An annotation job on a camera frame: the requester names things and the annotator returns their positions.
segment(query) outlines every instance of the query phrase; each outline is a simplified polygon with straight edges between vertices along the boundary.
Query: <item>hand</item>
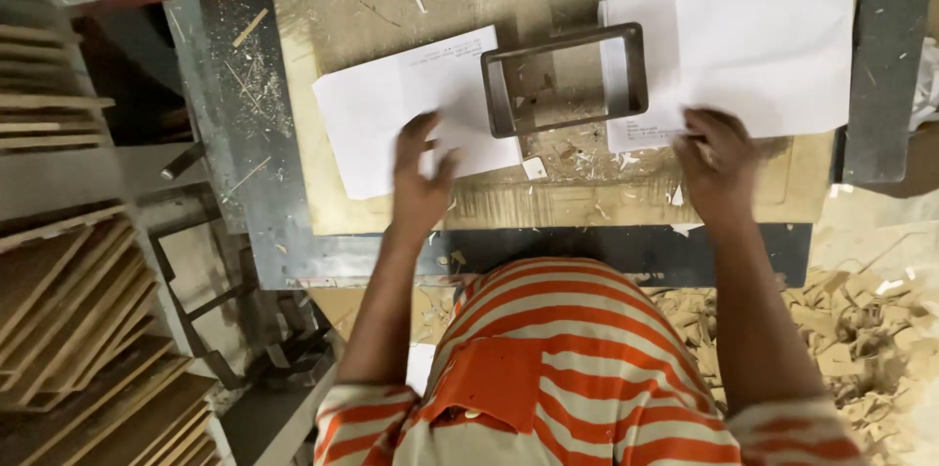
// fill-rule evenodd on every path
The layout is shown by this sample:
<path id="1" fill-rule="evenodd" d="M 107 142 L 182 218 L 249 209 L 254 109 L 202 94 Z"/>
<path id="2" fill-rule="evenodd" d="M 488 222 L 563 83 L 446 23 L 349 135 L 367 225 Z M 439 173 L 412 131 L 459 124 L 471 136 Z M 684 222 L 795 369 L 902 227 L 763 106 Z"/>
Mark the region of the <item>hand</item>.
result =
<path id="1" fill-rule="evenodd" d="M 760 153 L 744 124 L 730 114 L 695 109 L 685 111 L 685 122 L 692 135 L 676 139 L 673 146 L 701 220 L 712 232 L 753 222 Z M 704 150 L 709 151 L 707 158 Z"/>
<path id="2" fill-rule="evenodd" d="M 394 234 L 409 243 L 420 244 L 447 212 L 450 189 L 456 171 L 456 149 L 440 160 L 437 177 L 428 180 L 418 171 L 421 154 L 434 148 L 427 141 L 440 123 L 435 113 L 422 113 L 409 121 L 395 146 L 392 226 Z"/>

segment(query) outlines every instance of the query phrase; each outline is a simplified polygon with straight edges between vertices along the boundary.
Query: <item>metal frame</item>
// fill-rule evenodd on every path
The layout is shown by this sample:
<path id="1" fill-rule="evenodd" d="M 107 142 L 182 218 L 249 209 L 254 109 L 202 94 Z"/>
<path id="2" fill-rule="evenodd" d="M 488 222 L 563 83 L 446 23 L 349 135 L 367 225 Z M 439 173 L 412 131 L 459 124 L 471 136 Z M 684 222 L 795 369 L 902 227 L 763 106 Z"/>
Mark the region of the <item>metal frame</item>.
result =
<path id="1" fill-rule="evenodd" d="M 620 75 L 615 65 L 607 64 L 607 61 L 604 61 L 606 115 L 573 119 L 541 127 L 531 127 L 530 129 L 520 129 L 515 124 L 514 108 L 509 98 L 508 85 L 505 83 L 502 61 L 515 57 L 557 52 L 558 50 L 610 40 L 622 40 L 626 49 L 626 75 L 623 76 L 626 80 L 626 94 L 624 96 L 613 94 L 611 87 L 607 85 L 608 78 L 618 78 Z M 480 64 L 483 67 L 483 86 L 486 88 L 489 128 L 496 138 L 542 133 L 585 123 L 608 121 L 629 115 L 637 115 L 649 108 L 649 87 L 646 82 L 642 26 L 638 22 L 628 22 L 587 32 L 572 33 L 546 42 L 529 43 L 519 48 L 491 50 L 483 53 L 480 57 Z M 617 75 L 608 75 L 611 72 L 616 72 Z"/>

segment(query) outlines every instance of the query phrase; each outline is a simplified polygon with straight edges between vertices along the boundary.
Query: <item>workbench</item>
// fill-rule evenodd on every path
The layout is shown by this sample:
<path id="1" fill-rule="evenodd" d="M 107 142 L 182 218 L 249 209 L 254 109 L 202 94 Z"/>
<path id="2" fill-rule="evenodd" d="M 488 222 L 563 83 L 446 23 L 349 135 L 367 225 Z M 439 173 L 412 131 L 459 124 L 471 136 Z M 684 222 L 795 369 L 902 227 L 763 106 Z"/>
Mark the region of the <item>workbench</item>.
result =
<path id="1" fill-rule="evenodd" d="M 595 26 L 599 1 L 423 0 L 427 14 L 415 0 L 167 1 L 223 216 L 230 232 L 250 234 L 262 286 L 361 286 L 387 225 L 388 197 L 345 199 L 332 149 L 316 126 L 316 77 L 490 23 L 501 46 Z M 234 49 L 232 41 L 264 9 L 267 16 Z M 539 84 L 565 79 L 542 68 L 524 77 Z M 768 179 L 757 215 L 774 269 L 789 285 L 805 278 L 833 140 L 828 133 L 764 143 Z M 648 286 L 714 284 L 705 230 L 685 237 L 670 226 L 697 217 L 689 204 L 669 203 L 681 173 L 668 149 L 645 151 L 621 167 L 605 151 L 602 125 L 520 144 L 526 156 L 543 157 L 551 178 L 529 182 L 518 167 L 462 179 L 456 206 L 425 243 L 418 284 L 448 285 L 446 276 L 458 268 L 482 272 L 524 255 L 595 256 Z M 561 144 L 596 161 L 580 170 L 565 164 Z M 454 251 L 465 266 L 453 262 Z"/>

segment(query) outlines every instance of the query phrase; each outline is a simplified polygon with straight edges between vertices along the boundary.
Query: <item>orange and white striped shirt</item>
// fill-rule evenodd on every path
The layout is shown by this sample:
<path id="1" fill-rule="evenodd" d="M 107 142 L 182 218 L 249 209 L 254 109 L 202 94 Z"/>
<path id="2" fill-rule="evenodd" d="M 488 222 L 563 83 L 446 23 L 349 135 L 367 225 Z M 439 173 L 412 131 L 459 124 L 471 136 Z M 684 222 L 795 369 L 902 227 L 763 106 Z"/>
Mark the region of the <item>orange and white striped shirt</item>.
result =
<path id="1" fill-rule="evenodd" d="M 518 261 L 459 305 L 424 399 L 330 389 L 317 465 L 866 463 L 828 399 L 722 420 L 674 328 L 603 263 Z"/>

